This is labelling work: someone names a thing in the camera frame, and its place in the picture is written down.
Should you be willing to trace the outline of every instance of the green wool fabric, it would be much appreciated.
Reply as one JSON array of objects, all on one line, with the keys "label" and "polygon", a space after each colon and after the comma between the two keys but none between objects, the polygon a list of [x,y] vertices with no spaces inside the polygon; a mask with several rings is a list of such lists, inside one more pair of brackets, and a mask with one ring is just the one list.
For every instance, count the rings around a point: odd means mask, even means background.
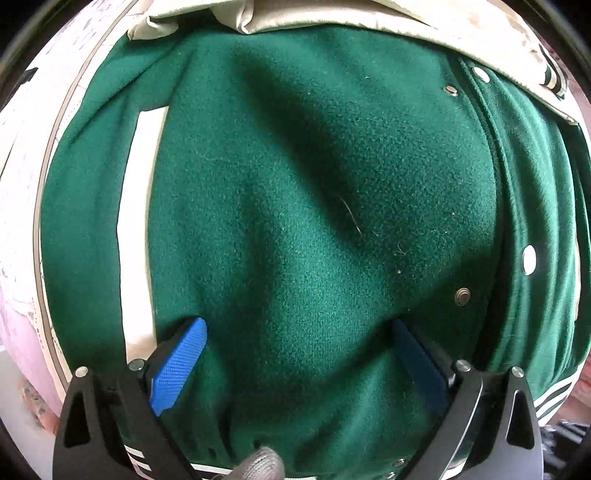
[{"label": "green wool fabric", "polygon": [[122,179],[139,112],[168,105],[148,246],[158,341],[187,317],[209,330],[162,417],[190,461],[232,468],[268,445],[292,477],[396,471],[434,424],[396,356],[396,317],[479,368],[522,366],[534,398],[574,373],[591,325],[579,127],[422,41],[195,18],[115,46],[51,164],[41,247],[71,368],[125,366]]}]

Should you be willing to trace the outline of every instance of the metal snap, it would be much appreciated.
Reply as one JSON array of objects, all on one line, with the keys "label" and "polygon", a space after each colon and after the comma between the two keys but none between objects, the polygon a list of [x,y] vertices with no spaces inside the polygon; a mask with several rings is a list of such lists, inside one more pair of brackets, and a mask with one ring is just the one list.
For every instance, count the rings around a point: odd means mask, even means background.
[{"label": "metal snap", "polygon": [[452,97],[457,97],[457,90],[455,87],[452,87],[451,85],[446,86],[443,91],[445,93],[448,93],[449,95],[451,95]]},{"label": "metal snap", "polygon": [[466,303],[470,301],[470,290],[467,288],[460,288],[456,292],[456,305],[459,307],[463,307]]}]

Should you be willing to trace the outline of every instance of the white stripe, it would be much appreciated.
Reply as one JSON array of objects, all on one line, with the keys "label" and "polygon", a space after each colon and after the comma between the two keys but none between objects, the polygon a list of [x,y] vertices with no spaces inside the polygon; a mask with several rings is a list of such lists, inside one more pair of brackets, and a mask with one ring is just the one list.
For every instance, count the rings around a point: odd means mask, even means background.
[{"label": "white stripe", "polygon": [[[210,472],[210,473],[221,473],[222,475],[227,475],[231,472],[227,468],[219,468],[217,466],[209,466],[209,465],[199,465],[198,463],[192,463],[191,466],[195,470],[201,470],[202,472]],[[296,478],[285,478],[285,480],[316,480],[315,476],[306,476],[306,477],[296,477]]]},{"label": "white stripe", "polygon": [[565,378],[564,380],[561,380],[560,382],[557,382],[554,385],[552,385],[546,391],[546,393],[542,394],[537,400],[534,401],[534,407],[538,408],[540,405],[542,405],[542,403],[544,403],[546,401],[546,398],[548,398],[550,395],[552,395],[552,393],[554,393],[555,391],[560,390],[561,388],[565,387],[569,383],[574,384],[579,379],[579,375],[583,371],[583,366],[584,366],[584,362],[581,365],[579,365],[579,367],[577,368],[577,371],[574,374],[572,374],[570,377]]},{"label": "white stripe", "polygon": [[550,413],[548,413],[547,415],[544,415],[543,418],[538,420],[538,424],[540,425],[540,427],[543,427],[544,425],[546,425],[554,415],[556,415],[556,412],[558,412],[560,410],[560,407],[562,406],[562,403],[560,405],[556,405],[556,407],[554,409],[552,409],[552,411]]},{"label": "white stripe", "polygon": [[553,89],[556,86],[556,81],[558,80],[558,78],[556,77],[556,72],[554,71],[554,69],[552,67],[550,67],[550,81],[548,82],[548,85],[546,85],[550,90]]},{"label": "white stripe", "polygon": [[227,468],[218,468],[217,466],[199,465],[198,463],[192,463],[191,466],[195,470],[201,470],[202,472],[221,473],[227,475],[231,472]]},{"label": "white stripe", "polygon": [[136,457],[140,457],[140,458],[145,458],[144,454],[142,452],[140,452],[139,450],[136,450],[135,448],[132,448],[132,447],[128,447],[127,445],[124,445],[124,446],[125,446],[125,450],[127,450],[132,455],[135,455]]},{"label": "white stripe", "polygon": [[140,112],[121,190],[117,241],[121,268],[121,314],[127,361],[147,359],[156,349],[148,262],[148,205],[154,164],[168,107]]},{"label": "white stripe", "polygon": [[135,458],[133,458],[132,456],[129,457],[129,459],[131,460],[131,463],[133,463],[134,465],[140,466],[141,468],[143,468],[144,470],[148,470],[149,472],[152,471],[152,469],[150,468],[149,465],[146,465],[145,463],[142,462],[138,462]]},{"label": "white stripe", "polygon": [[544,403],[544,405],[542,405],[538,411],[536,412],[536,416],[538,418],[540,418],[540,415],[543,415],[544,412],[548,411],[548,409],[553,406],[556,405],[557,403],[561,402],[562,400],[565,400],[566,397],[569,395],[569,391],[566,390],[565,392],[562,392],[560,395],[556,395],[554,398],[552,398],[552,400],[548,400],[546,403]]}]

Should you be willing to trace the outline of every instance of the striped cuff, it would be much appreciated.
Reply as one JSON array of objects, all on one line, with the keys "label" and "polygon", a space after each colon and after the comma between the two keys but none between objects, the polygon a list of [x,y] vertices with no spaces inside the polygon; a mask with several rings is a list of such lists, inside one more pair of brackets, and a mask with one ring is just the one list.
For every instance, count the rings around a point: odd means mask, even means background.
[{"label": "striped cuff", "polygon": [[584,363],[577,367],[576,372],[552,385],[543,395],[534,401],[535,414],[540,426],[546,425],[564,403],[579,379]]},{"label": "striped cuff", "polygon": [[540,44],[540,51],[546,60],[546,75],[542,85],[548,87],[558,98],[564,100],[564,94],[569,87],[569,77],[542,44]]}]

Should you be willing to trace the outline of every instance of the white leather trim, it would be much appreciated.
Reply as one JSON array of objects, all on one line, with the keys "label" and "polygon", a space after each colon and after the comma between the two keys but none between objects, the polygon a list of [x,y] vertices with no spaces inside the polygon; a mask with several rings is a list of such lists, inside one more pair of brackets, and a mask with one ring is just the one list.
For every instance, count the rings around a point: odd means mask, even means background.
[{"label": "white leather trim", "polygon": [[156,349],[148,261],[148,207],[154,165],[168,107],[140,112],[121,190],[117,241],[121,313],[127,361],[147,359]]}]

